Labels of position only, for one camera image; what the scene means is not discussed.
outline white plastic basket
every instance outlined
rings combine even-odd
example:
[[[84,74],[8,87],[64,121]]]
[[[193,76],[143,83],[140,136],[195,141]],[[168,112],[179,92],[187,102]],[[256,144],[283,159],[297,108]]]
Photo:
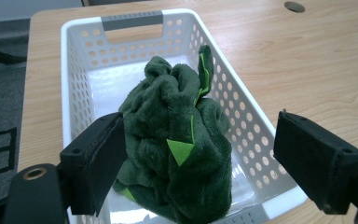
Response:
[[[105,31],[162,24],[162,35],[120,44]],[[213,41],[200,17],[188,9],[162,10],[68,21],[62,27],[62,127],[66,147],[94,120],[116,112],[145,78],[154,55],[197,70],[198,49],[213,51],[215,74],[209,97],[224,108],[231,124],[232,205],[217,223],[265,222],[307,197],[273,158],[275,130]],[[109,192],[99,217],[72,217],[78,223],[170,223],[124,196]]]

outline basket handle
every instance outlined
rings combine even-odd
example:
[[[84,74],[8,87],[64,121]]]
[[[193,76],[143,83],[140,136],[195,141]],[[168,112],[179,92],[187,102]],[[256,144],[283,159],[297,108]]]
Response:
[[[162,12],[150,11],[117,16],[101,17],[105,31],[162,24]]]

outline black bracket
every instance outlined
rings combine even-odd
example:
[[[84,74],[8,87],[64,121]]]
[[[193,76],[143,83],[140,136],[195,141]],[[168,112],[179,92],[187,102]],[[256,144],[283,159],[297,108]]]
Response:
[[[309,119],[282,111],[274,156],[326,214],[344,215],[350,203],[358,208],[358,148]]]
[[[39,164],[12,180],[4,223],[65,223],[74,215],[98,215],[127,159],[118,113],[95,120],[60,154],[61,163]]]

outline wooden table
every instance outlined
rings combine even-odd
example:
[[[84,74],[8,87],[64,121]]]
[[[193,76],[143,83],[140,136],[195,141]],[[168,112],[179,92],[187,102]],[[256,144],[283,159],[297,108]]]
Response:
[[[358,147],[358,1],[148,1],[40,12],[29,42],[19,170],[57,164],[62,150],[60,29],[73,19],[186,7],[195,10],[276,125],[286,108]],[[310,201],[270,223],[352,223]]]

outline dark green fabric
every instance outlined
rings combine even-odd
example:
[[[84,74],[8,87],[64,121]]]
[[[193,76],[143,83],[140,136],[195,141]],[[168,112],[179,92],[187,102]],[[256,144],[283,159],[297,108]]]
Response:
[[[146,79],[119,109],[129,158],[114,189],[130,192],[141,206],[179,223],[212,222],[231,205],[228,119],[216,101],[201,98],[213,74],[208,46],[200,48],[199,74],[154,57],[145,67]],[[194,147],[178,162],[167,140]]]

